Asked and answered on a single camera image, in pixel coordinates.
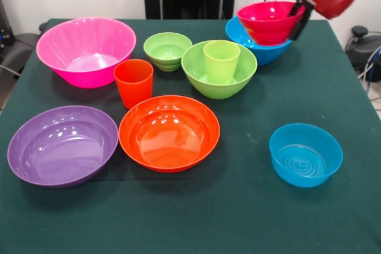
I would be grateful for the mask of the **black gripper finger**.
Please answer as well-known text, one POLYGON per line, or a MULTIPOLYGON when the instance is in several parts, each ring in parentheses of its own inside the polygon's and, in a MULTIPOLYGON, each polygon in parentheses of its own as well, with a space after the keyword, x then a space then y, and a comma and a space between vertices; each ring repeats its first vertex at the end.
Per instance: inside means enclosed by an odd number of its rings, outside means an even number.
POLYGON ((305 11, 305 7, 304 7, 303 0, 297 0, 291 7, 291 10, 288 13, 288 17, 303 15, 304 11, 305 11))
POLYGON ((305 26, 307 25, 311 13, 312 13, 312 8, 311 7, 305 7, 305 11, 302 15, 302 18, 294 25, 291 33, 290 33, 290 40, 297 40, 302 31, 304 30, 305 26))

